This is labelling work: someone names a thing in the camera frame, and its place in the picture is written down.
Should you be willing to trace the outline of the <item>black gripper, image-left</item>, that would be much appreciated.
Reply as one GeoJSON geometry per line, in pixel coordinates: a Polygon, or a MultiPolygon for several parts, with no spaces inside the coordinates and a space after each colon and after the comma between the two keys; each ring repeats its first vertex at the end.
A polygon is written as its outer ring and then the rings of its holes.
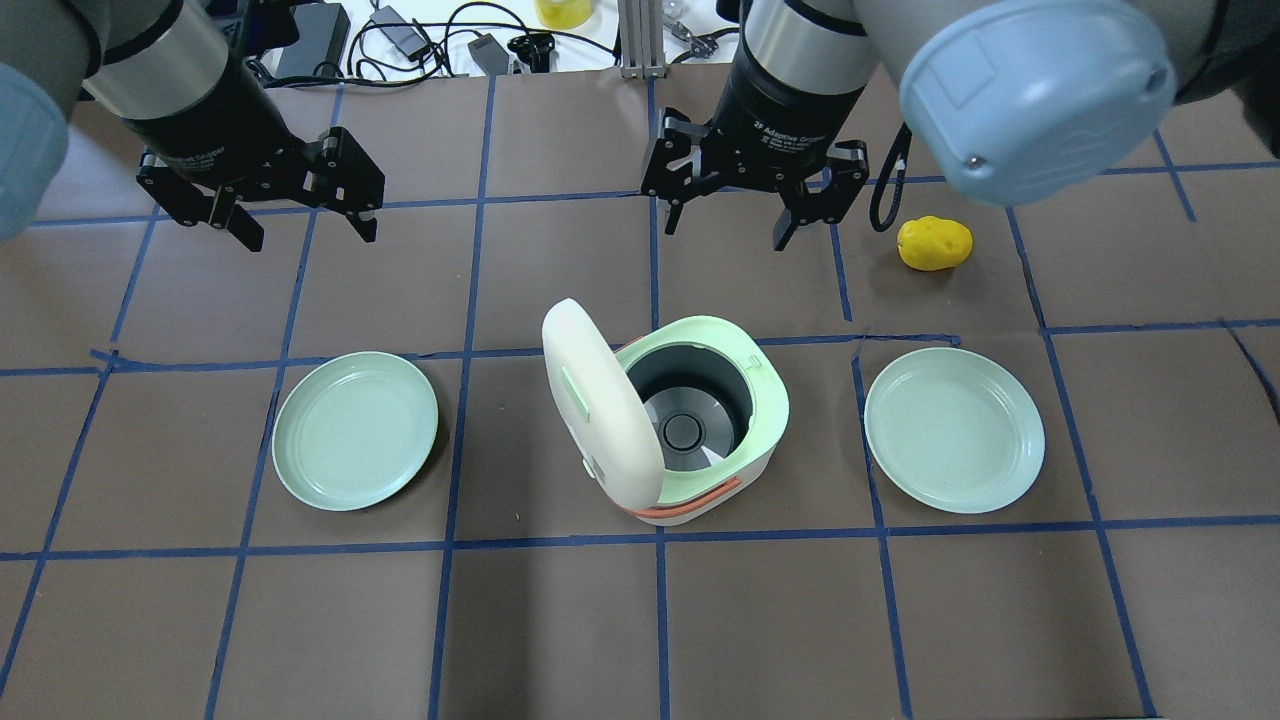
{"type": "Polygon", "coordinates": [[[342,128],[337,143],[305,142],[241,63],[227,61],[218,82],[189,108],[152,119],[124,118],[165,169],[140,173],[140,186],[165,211],[207,211],[206,223],[261,252],[262,227],[247,202],[288,200],[342,214],[365,243],[378,238],[385,177],[342,128]],[[234,190],[219,190],[230,186],[234,190]]]}

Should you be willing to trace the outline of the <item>black gripper, image-right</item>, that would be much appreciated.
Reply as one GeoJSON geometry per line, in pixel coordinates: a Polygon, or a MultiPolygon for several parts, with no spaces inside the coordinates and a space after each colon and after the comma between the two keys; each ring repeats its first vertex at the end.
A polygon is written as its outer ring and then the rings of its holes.
{"type": "Polygon", "coordinates": [[[837,141],[867,86],[855,78],[846,94],[823,95],[777,79],[750,50],[736,51],[724,91],[712,118],[696,124],[664,108],[646,154],[641,193],[664,200],[663,233],[678,229],[684,208],[723,187],[773,192],[783,210],[772,231],[772,249],[783,252],[813,222],[841,222],[864,179],[867,161],[829,155],[831,149],[864,149],[837,141]]]}

